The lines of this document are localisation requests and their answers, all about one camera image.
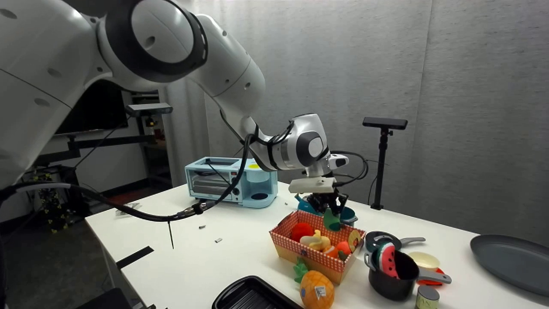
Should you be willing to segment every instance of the dark plate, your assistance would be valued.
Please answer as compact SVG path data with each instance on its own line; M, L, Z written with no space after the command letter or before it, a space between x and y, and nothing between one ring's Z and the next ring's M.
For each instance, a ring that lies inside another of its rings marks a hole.
M300 309L291 299L262 282L243 277L228 286L211 306L213 309Z
M549 298L549 250L502 236L478 236L470 241L478 265L499 280Z

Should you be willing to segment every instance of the orange basket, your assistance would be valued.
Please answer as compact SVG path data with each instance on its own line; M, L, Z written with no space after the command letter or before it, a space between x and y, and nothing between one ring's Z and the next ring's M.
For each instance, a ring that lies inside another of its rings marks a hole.
M345 262L334 260L331 256L326 256L319 251L314 251L300 243L295 243L288 239L290 231L295 227L298 222L307 222L312 226L315 231L321 231L322 236L329 238L333 244L338 243L346 243L350 232L357 231L360 238L363 238L363 231L351 229L348 226L343 226L341 231L333 232L324 227L322 217L303 214L303 212L293 212L286 219L283 219L269 234L274 243L276 253L279 258L288 260L291 263L297 262L305 262L305 265L310 270L317 270L324 274L333 284L339 286L350 270L350 267L355 262L353 255L348 255Z

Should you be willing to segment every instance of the black stand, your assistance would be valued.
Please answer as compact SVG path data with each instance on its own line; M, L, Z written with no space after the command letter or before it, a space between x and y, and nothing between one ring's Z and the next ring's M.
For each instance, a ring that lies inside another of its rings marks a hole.
M377 176L375 176L375 195L374 195L372 208L374 210L382 210L381 193L382 193L382 177L384 177L384 157L386 157L386 152L387 152L389 136L393 136L393 129L405 131L406 126L408 126L408 121L365 117L362 126L363 128L379 128L381 129Z

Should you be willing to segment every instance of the gray wall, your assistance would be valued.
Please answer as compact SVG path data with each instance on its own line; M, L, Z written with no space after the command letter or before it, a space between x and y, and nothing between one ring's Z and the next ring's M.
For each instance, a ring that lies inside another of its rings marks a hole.
M549 246L547 0L180 4L213 16L262 69L266 133L317 112L333 150L375 159L379 133L362 117L408 119L389 145L387 210ZM195 86L168 97L178 169L238 148ZM351 198L365 201L370 181Z

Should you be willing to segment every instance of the green object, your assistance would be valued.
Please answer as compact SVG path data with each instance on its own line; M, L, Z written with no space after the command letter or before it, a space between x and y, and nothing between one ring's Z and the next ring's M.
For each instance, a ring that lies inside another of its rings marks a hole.
M329 210L324 214L324 227L329 231L341 231L341 220L339 217L334 217Z
M295 272L295 279L293 280L297 284L302 284L302 279L305 277L309 268L307 268L307 265L303 262L298 262L298 263L295 263L293 272Z

